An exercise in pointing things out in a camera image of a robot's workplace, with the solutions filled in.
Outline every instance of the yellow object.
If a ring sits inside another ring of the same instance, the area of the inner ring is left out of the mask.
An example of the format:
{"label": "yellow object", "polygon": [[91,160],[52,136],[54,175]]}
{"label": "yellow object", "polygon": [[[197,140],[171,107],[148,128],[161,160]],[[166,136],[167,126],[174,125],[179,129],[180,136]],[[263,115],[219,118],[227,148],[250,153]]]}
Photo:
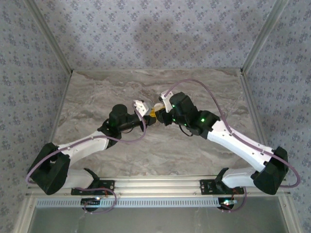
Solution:
{"label": "yellow object", "polygon": [[152,108],[151,109],[151,113],[149,114],[151,117],[155,117],[156,116],[156,114],[155,114],[155,109],[154,108]]}
{"label": "yellow object", "polygon": [[152,109],[151,109],[151,112],[150,112],[149,116],[155,117],[155,118],[156,118],[155,108],[152,108]]}

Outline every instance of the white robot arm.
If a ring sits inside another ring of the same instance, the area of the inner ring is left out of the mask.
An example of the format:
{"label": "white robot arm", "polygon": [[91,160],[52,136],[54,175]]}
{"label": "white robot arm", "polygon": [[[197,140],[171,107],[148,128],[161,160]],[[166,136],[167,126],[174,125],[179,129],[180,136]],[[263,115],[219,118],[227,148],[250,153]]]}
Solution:
{"label": "white robot arm", "polygon": [[286,150],[281,147],[274,150],[232,128],[229,131],[225,123],[215,114],[198,111],[189,96],[183,92],[177,94],[169,92],[166,95],[167,92],[168,90],[164,91],[159,98],[163,101],[164,107],[155,112],[161,123],[185,126],[190,131],[190,136],[197,135],[218,143],[251,165],[241,169],[224,168],[215,180],[218,189],[225,192],[226,189],[235,187],[255,186],[267,194],[273,195],[277,192],[288,168],[265,152],[287,162]]}
{"label": "white robot arm", "polygon": [[[137,126],[145,130],[147,126],[156,122],[156,118],[150,116],[151,109],[146,103],[135,100],[134,107],[136,113],[130,115],[125,105],[115,105],[109,114],[109,119],[87,137],[61,145],[47,143],[30,167],[28,176],[48,195],[57,192],[60,188],[93,187],[92,184],[98,177],[92,171],[89,169],[75,170],[70,167],[80,159],[105,150],[115,145],[117,141],[122,141],[122,132]],[[31,172],[39,162],[57,150],[61,151]]]}

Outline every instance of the pink cable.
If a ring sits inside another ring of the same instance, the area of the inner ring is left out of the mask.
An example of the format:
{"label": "pink cable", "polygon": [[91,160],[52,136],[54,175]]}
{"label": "pink cable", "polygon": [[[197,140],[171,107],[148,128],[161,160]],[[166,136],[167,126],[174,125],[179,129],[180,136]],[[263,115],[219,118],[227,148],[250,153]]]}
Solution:
{"label": "pink cable", "polygon": [[242,142],[242,143],[244,143],[245,145],[251,147],[252,149],[255,149],[255,150],[257,150],[257,151],[259,151],[259,152],[261,152],[261,153],[265,153],[265,154],[267,154],[267,155],[269,155],[269,156],[271,156],[271,157],[273,157],[273,158],[279,160],[280,162],[282,162],[283,164],[285,164],[287,167],[289,167],[289,168],[294,172],[294,174],[295,174],[296,177],[297,177],[296,183],[295,183],[295,184],[292,184],[292,185],[280,185],[280,187],[282,187],[282,188],[295,188],[295,187],[297,187],[297,186],[300,184],[300,181],[301,181],[300,176],[299,176],[298,172],[296,171],[296,169],[295,169],[291,164],[289,164],[289,163],[286,162],[284,159],[281,159],[281,158],[277,157],[276,155],[274,155],[274,154],[272,154],[272,153],[270,153],[270,152],[262,151],[262,149],[260,149],[260,148],[258,148],[258,147],[256,147],[256,146],[254,146],[254,145],[252,145],[252,144],[246,142],[245,140],[243,140],[242,138],[240,138],[239,136],[237,136],[235,133],[232,132],[232,130],[231,130],[231,128],[230,128],[230,126],[229,126],[227,120],[225,119],[225,115],[224,115],[224,113],[222,112],[222,110],[221,110],[221,108],[220,108],[220,106],[219,106],[219,104],[218,104],[218,102],[217,102],[215,96],[213,95],[213,93],[209,90],[209,88],[208,88],[204,83],[202,83],[202,82],[200,82],[200,81],[198,81],[198,80],[196,80],[196,79],[183,79],[183,80],[180,80],[180,81],[174,83],[174,85],[167,91],[167,93],[164,95],[164,97],[166,97],[166,96],[169,94],[169,92],[171,92],[176,86],[178,86],[179,84],[181,84],[181,83],[183,83],[183,82],[188,82],[188,81],[192,81],[192,82],[199,83],[199,84],[210,94],[210,96],[212,97],[212,99],[214,100],[214,102],[215,102],[215,104],[216,104],[216,106],[217,106],[217,108],[218,108],[218,111],[219,111],[219,113],[220,113],[221,119],[223,120],[223,122],[224,122],[226,128],[227,128],[228,131],[231,133],[231,135],[233,135],[233,136],[234,136],[236,139],[238,139],[240,142]]}
{"label": "pink cable", "polygon": [[[137,116],[141,119],[141,122],[142,122],[142,124],[143,124],[143,134],[142,134],[142,136],[140,136],[140,138],[135,139],[135,140],[131,140],[131,141],[126,141],[126,140],[117,139],[117,138],[114,138],[114,137],[109,137],[109,136],[105,136],[105,135],[103,135],[103,136],[99,135],[99,136],[89,137],[89,138],[85,138],[85,139],[83,139],[83,140],[80,140],[80,141],[78,141],[78,142],[76,142],[76,143],[70,145],[70,148],[73,148],[73,147],[75,147],[75,146],[77,146],[77,145],[79,145],[79,144],[81,144],[81,143],[84,143],[84,142],[87,142],[87,141],[89,141],[89,140],[93,140],[93,139],[96,139],[96,138],[107,138],[107,139],[110,139],[110,140],[114,140],[114,141],[117,141],[117,142],[124,142],[124,143],[126,143],[126,142],[127,142],[127,143],[135,143],[135,142],[138,142],[138,141],[142,140],[143,137],[146,135],[146,129],[147,129],[146,123],[145,123],[145,120],[144,120],[144,118],[142,117],[142,115],[139,113],[139,111],[136,110],[136,108],[135,108],[135,106],[134,106],[134,103],[133,103],[132,106],[133,106],[133,108],[134,108],[135,113],[136,113]],[[33,172],[34,172],[35,170],[37,170],[46,160],[48,160],[48,159],[51,158],[52,156],[56,155],[57,153],[62,152],[62,151],[67,150],[67,149],[68,149],[68,147],[58,149],[58,150],[54,151],[53,153],[51,153],[51,154],[47,155],[46,157],[44,157],[42,160],[40,160],[40,161],[29,171],[29,173],[27,174],[27,176],[26,176],[26,178],[25,178],[26,183],[27,183],[27,184],[33,184],[33,183],[31,183],[31,182],[29,181],[29,178],[30,178],[30,176],[33,174]]]}

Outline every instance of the patterned wallpaper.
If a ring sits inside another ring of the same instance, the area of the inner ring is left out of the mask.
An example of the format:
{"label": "patterned wallpaper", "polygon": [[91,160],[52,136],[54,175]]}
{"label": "patterned wallpaper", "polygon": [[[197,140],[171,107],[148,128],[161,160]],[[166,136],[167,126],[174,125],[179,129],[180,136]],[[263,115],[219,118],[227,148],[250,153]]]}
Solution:
{"label": "patterned wallpaper", "polygon": [[35,0],[72,69],[241,67],[274,0]]}
{"label": "patterned wallpaper", "polygon": [[9,233],[68,78],[23,1],[0,8],[0,232]]}
{"label": "patterned wallpaper", "polygon": [[[283,146],[301,175],[292,191],[311,232],[311,3],[290,0],[247,77],[270,146]],[[295,182],[293,173],[288,179]]]}

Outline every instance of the marble surface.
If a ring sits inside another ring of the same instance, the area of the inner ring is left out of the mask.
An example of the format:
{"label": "marble surface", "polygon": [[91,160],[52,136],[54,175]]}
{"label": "marble surface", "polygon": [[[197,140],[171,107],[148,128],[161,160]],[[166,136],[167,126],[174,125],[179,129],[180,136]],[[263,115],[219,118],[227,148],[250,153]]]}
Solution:
{"label": "marble surface", "polygon": [[[101,126],[115,104],[123,103],[130,114],[132,100],[152,106],[158,96],[181,79],[195,78],[208,85],[227,116],[229,124],[257,140],[246,107],[237,69],[116,70],[74,72],[64,101],[54,143],[63,144],[87,136]],[[199,110],[219,115],[208,93],[197,83],[182,83],[175,92],[189,95]],[[135,128],[125,140],[139,138]],[[187,137],[176,125],[157,122],[135,144],[117,143],[92,154],[72,168],[90,168],[99,176],[214,175],[223,167],[248,164],[237,155],[201,137]]]}

